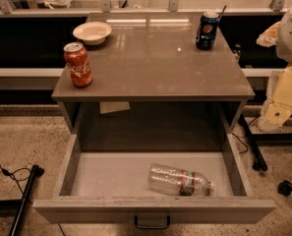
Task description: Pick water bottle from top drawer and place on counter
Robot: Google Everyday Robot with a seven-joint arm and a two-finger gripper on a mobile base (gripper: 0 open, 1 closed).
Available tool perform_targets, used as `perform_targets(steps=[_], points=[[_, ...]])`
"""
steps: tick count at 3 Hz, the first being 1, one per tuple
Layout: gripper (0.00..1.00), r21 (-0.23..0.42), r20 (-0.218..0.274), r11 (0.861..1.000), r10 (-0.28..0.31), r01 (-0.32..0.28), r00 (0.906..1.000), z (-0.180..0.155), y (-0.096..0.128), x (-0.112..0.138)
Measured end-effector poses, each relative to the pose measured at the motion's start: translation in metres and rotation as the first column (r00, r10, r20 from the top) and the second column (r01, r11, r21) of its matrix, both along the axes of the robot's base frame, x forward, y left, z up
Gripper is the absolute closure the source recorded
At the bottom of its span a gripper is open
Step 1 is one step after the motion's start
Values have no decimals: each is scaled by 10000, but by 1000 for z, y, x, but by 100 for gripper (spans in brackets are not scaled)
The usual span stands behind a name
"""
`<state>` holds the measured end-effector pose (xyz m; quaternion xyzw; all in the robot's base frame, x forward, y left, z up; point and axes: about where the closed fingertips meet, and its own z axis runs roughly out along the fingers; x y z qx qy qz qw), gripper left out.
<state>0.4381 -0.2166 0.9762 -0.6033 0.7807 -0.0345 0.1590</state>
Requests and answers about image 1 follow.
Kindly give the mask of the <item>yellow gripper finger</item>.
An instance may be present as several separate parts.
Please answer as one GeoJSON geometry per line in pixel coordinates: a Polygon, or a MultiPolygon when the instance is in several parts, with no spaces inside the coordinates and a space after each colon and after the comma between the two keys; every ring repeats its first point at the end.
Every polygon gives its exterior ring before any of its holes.
{"type": "Polygon", "coordinates": [[[292,64],[282,71],[272,71],[266,88],[259,127],[277,129],[292,115],[292,64]]]}

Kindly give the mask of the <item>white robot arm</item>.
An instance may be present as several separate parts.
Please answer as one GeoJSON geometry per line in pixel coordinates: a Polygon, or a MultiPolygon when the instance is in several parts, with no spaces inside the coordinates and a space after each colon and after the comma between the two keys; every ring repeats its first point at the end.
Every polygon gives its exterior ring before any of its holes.
{"type": "Polygon", "coordinates": [[[292,115],[292,6],[282,19],[266,29],[256,40],[264,47],[276,47],[278,58],[287,62],[281,72],[272,72],[266,88],[259,127],[272,131],[292,115]]]}

